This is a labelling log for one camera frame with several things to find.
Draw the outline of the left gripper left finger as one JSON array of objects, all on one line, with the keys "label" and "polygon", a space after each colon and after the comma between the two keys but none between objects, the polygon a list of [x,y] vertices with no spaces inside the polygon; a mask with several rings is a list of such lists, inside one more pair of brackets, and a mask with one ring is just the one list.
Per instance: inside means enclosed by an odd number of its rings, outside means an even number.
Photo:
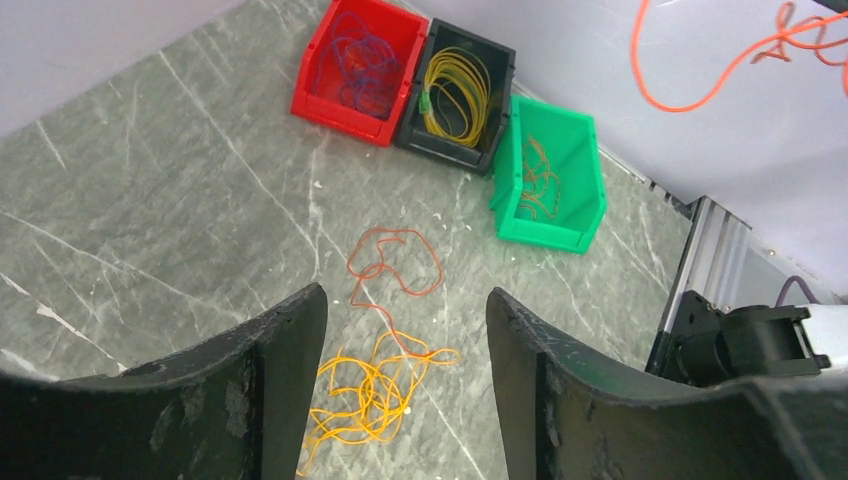
[{"label": "left gripper left finger", "polygon": [[323,349],[312,283],[117,376],[1,377],[5,479],[292,479]]}]

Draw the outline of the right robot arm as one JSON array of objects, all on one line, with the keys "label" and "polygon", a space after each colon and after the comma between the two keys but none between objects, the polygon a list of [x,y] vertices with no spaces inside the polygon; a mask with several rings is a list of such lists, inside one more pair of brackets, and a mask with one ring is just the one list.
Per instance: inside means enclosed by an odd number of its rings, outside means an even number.
[{"label": "right robot arm", "polygon": [[646,366],[698,388],[749,376],[816,376],[847,368],[845,305],[750,305],[723,312],[695,291],[670,309]]}]

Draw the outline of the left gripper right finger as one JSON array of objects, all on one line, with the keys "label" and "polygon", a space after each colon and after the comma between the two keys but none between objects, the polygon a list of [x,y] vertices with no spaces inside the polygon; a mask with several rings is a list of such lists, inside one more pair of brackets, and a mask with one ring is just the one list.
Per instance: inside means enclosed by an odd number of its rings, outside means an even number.
[{"label": "left gripper right finger", "polygon": [[620,363],[491,291],[486,326],[512,479],[843,479],[847,379],[716,388]]}]

